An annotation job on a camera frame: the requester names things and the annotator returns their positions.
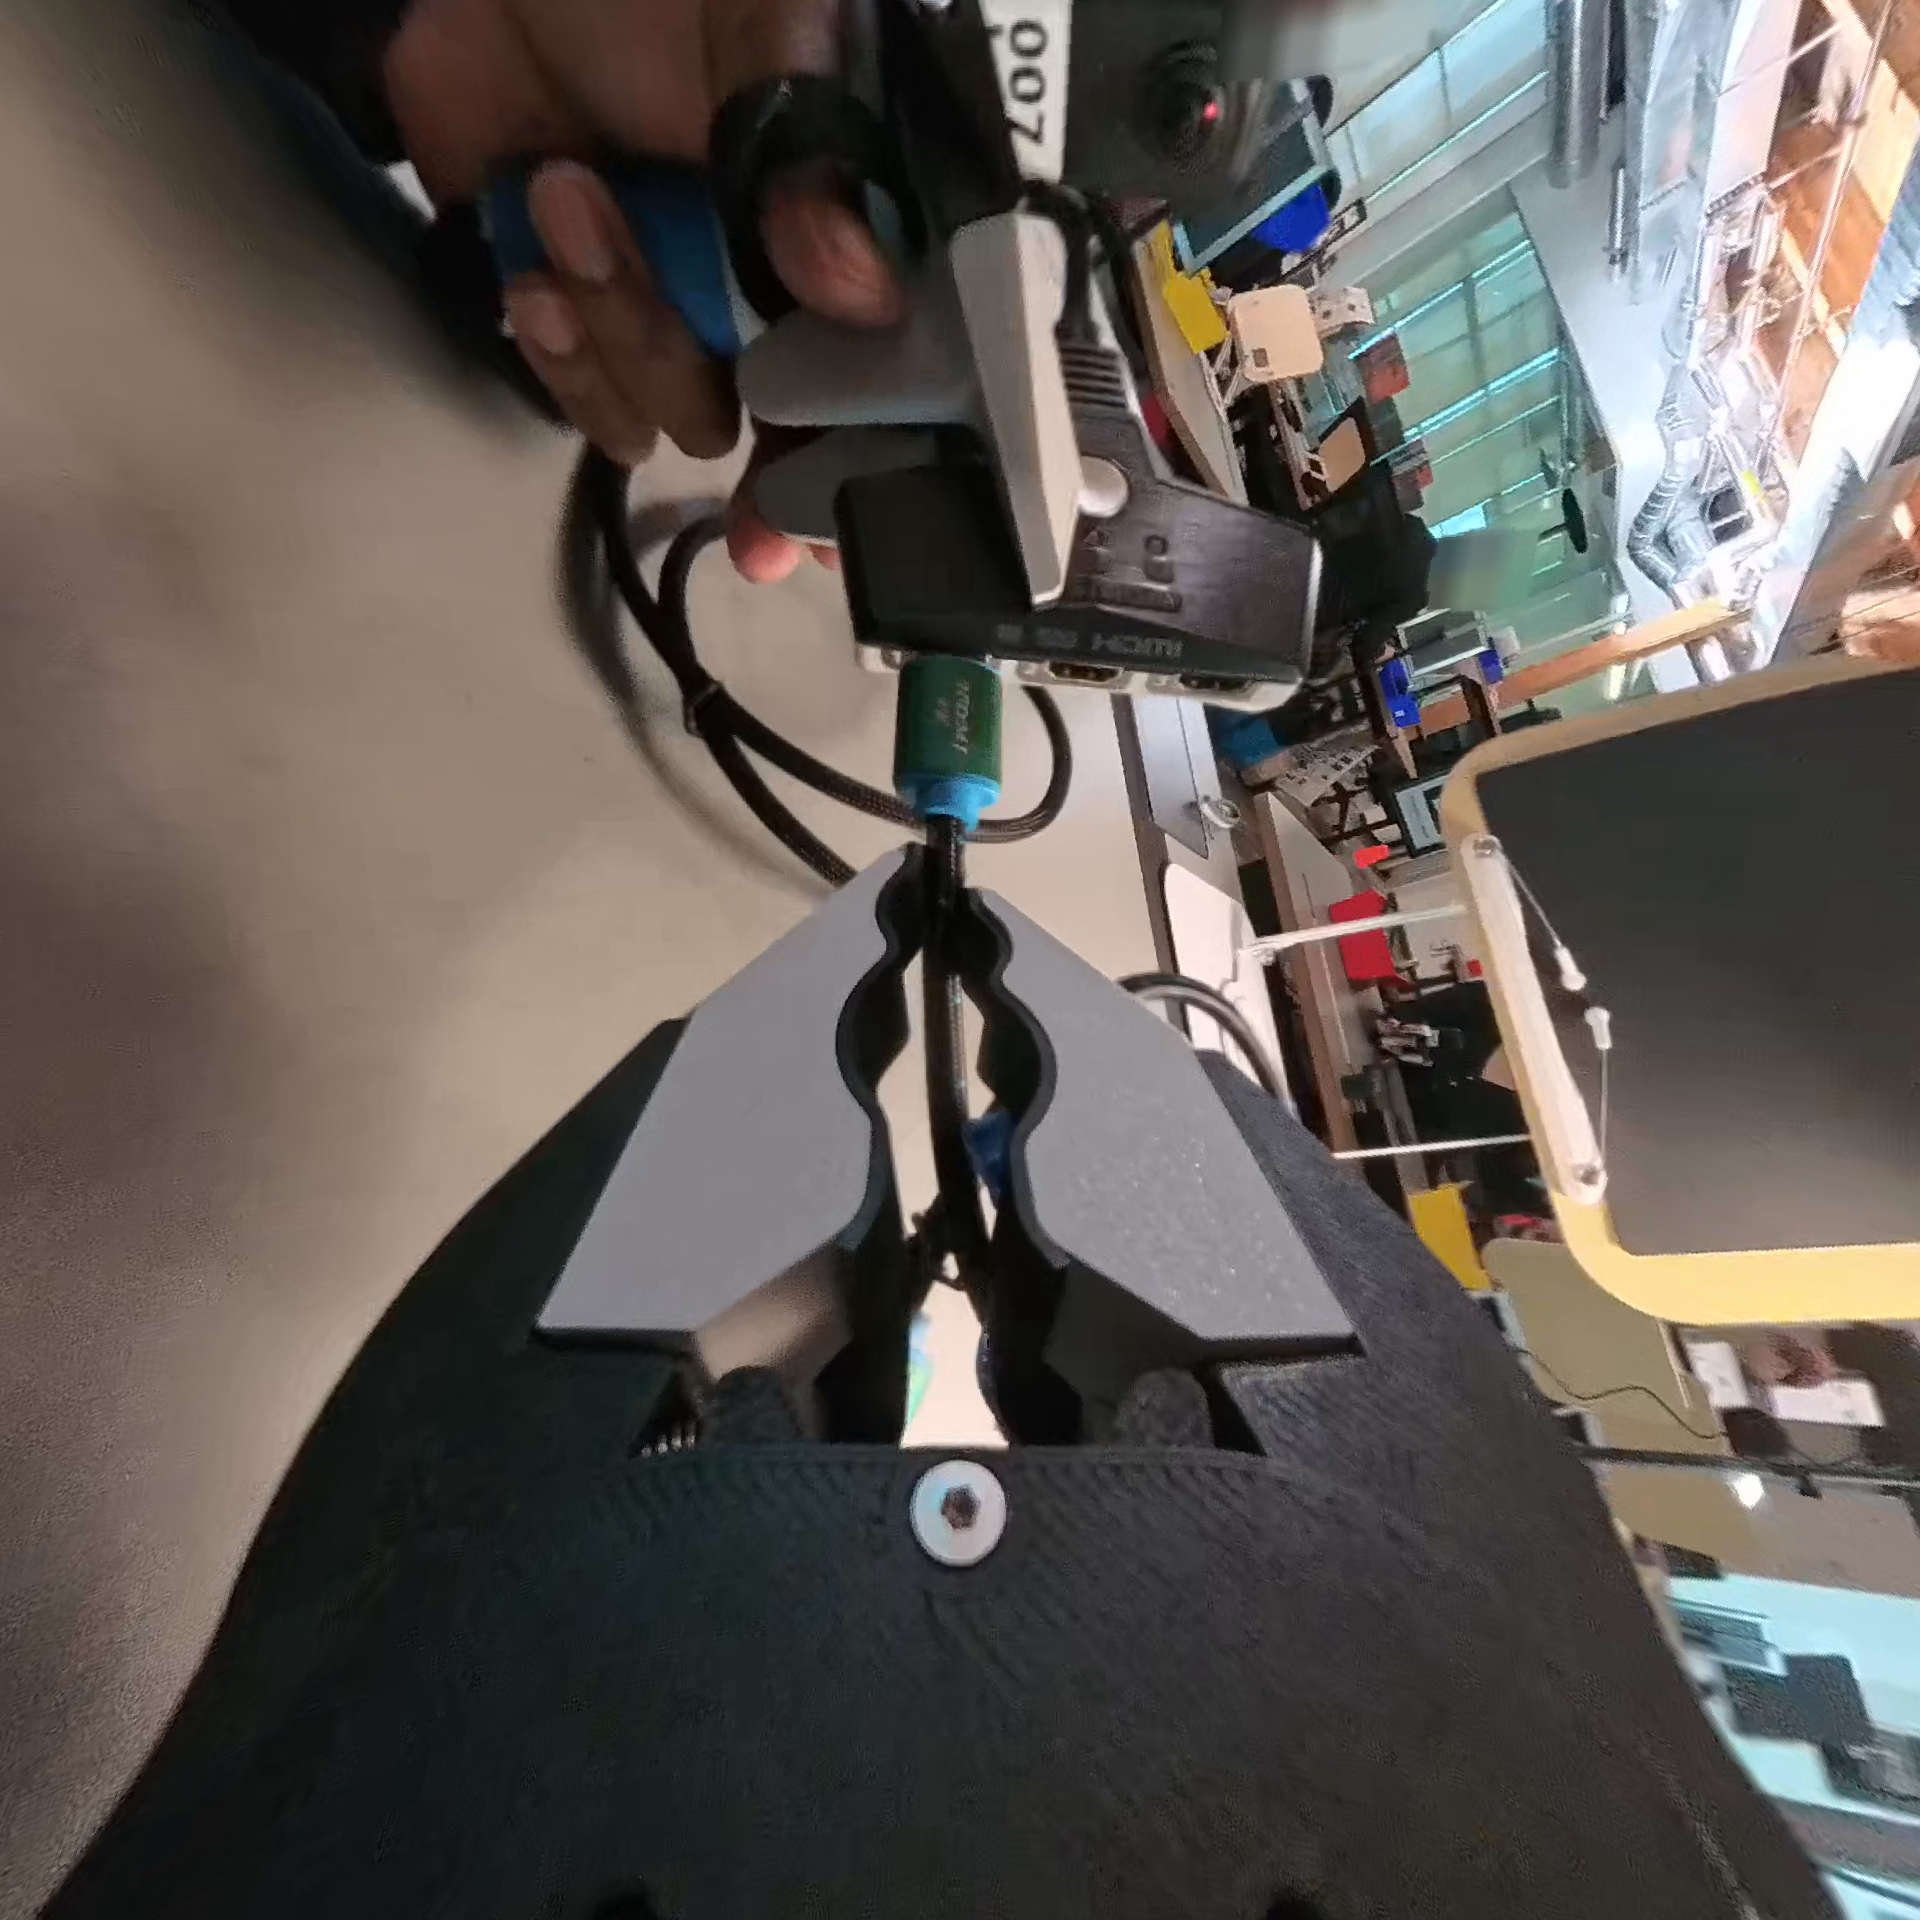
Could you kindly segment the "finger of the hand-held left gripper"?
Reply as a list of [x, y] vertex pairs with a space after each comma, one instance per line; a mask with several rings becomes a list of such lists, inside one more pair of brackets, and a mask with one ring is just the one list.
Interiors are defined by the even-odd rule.
[[1068, 584], [1082, 485], [1056, 339], [1066, 243], [1014, 209], [960, 227], [948, 257], [1029, 603], [1048, 606]]
[[740, 352], [735, 384], [774, 434], [749, 485], [757, 519], [792, 540], [835, 540], [835, 502], [858, 478], [980, 463], [976, 369], [953, 312], [897, 330], [790, 315]]

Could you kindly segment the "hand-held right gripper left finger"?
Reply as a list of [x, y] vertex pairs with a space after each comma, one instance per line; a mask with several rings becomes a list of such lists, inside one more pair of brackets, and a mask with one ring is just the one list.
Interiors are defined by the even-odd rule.
[[915, 1318], [881, 1082], [909, 1040], [921, 856], [899, 848], [679, 1026], [536, 1328], [706, 1381], [899, 1388]]

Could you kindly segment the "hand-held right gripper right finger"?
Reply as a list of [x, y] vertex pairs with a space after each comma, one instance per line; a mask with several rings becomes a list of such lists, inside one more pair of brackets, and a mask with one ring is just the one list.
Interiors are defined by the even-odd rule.
[[1000, 1373], [1355, 1352], [1201, 1054], [1021, 911], [969, 896], [976, 1072], [1003, 1120], [986, 1344]]

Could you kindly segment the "black hdmi switch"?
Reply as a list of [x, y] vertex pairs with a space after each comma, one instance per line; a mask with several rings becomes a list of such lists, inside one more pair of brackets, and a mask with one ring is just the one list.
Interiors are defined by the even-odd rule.
[[1116, 514], [1077, 519], [1045, 603], [981, 463], [861, 476], [832, 518], [853, 637], [883, 666], [973, 661], [1048, 687], [1247, 712], [1306, 683], [1320, 547], [1203, 489], [1135, 475]]

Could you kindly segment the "person's left hand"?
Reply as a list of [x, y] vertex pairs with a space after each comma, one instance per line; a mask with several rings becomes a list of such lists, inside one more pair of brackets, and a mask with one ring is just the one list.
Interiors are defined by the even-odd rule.
[[745, 88], [829, 75], [829, 3], [418, 3], [380, 62], [399, 145], [438, 207], [536, 162], [528, 196], [546, 265], [508, 281], [520, 359], [602, 456], [643, 463], [660, 438], [696, 461], [733, 453], [733, 372], [663, 301], [592, 162], [615, 151], [706, 161], [715, 112]]

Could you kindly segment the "beige boxy device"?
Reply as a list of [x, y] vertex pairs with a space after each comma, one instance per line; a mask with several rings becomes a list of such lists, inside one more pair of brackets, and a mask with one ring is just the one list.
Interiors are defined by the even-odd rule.
[[1308, 292], [1294, 285], [1261, 286], [1227, 299], [1234, 366], [1248, 386], [1300, 381], [1324, 366]]

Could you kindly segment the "white base lamp stand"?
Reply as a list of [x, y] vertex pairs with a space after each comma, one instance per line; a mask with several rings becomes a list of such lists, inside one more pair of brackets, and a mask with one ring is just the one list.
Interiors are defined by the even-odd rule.
[[1524, 1132], [1419, 1137], [1399, 1067], [1370, 1048], [1365, 1011], [1336, 945], [1419, 915], [1374, 915], [1258, 936], [1236, 900], [1185, 872], [1162, 878], [1171, 972], [1198, 995], [1198, 1040], [1236, 1064], [1260, 1067], [1289, 1114], [1352, 1167], [1384, 1167], [1423, 1186], [1443, 1162], [1527, 1145]]

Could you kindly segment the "computer monitor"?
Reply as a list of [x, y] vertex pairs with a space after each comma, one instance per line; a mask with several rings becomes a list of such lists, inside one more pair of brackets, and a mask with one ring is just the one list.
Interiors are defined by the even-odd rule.
[[1268, 214], [1334, 169], [1326, 131], [1332, 101], [1326, 75], [1274, 84], [1258, 128], [1236, 136], [1212, 173], [1171, 195], [1169, 253], [1181, 274], [1216, 270]]

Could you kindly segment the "black office chair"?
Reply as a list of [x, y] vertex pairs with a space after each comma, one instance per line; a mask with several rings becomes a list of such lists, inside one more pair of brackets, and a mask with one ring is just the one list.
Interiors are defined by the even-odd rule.
[[1394, 637], [1426, 608], [1434, 539], [1387, 469], [1359, 469], [1308, 531], [1322, 558], [1316, 635]]

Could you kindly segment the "beige folding panel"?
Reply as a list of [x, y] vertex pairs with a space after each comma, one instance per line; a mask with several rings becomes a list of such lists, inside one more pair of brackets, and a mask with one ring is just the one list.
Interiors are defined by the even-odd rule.
[[1732, 1454], [1664, 1323], [1606, 1293], [1560, 1244], [1498, 1240], [1480, 1259], [1520, 1366], [1589, 1439], [1633, 1453]]

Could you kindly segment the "beige framed black panel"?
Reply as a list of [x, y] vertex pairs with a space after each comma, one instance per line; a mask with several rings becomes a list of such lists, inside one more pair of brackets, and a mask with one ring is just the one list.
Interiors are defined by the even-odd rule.
[[1916, 1323], [1916, 668], [1500, 734], [1436, 816], [1586, 1277], [1694, 1327]]

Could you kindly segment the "silver ventilation duct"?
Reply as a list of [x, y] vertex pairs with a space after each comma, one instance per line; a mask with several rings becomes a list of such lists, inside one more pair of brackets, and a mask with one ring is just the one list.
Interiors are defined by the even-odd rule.
[[1738, 559], [1760, 531], [1738, 447], [1721, 430], [1668, 445], [1653, 489], [1626, 527], [1625, 555], [1677, 606], [1700, 596], [1714, 559]]

